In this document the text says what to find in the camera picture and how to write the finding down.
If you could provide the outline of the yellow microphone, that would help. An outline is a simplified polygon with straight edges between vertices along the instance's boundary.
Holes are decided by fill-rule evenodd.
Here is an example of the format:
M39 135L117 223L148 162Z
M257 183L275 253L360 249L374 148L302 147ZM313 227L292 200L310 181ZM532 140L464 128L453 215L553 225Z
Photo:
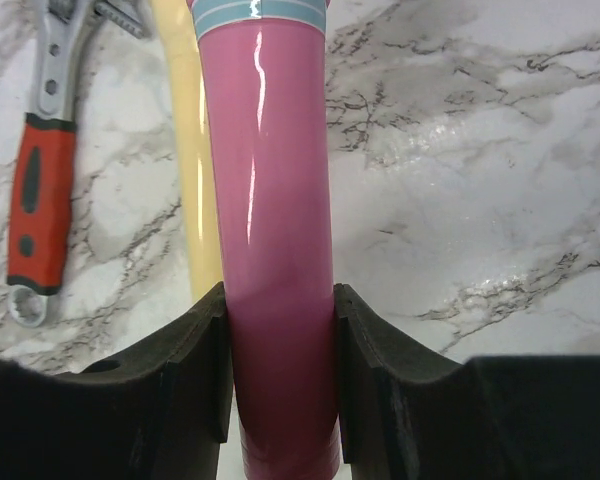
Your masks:
M222 280L222 262L205 88L191 5L186 0L150 3L169 74L191 296L198 301Z

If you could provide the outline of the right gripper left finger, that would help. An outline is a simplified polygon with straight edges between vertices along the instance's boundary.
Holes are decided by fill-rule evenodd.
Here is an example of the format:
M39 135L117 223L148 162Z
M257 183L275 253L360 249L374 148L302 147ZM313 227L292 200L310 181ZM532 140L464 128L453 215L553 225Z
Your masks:
M213 479L230 416L222 286L78 373L0 360L0 479Z

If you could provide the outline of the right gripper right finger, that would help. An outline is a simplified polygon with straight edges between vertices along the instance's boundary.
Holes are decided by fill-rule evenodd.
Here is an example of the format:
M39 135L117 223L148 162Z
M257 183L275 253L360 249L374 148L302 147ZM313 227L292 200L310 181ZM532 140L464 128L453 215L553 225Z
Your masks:
M457 363L334 289L340 429L356 479L600 479L600 355Z

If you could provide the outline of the pink microphone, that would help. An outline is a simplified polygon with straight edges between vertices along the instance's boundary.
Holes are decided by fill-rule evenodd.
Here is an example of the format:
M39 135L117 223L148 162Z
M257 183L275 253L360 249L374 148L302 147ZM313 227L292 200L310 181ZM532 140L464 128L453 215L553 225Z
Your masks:
M246 476L339 465L323 1L196 1Z

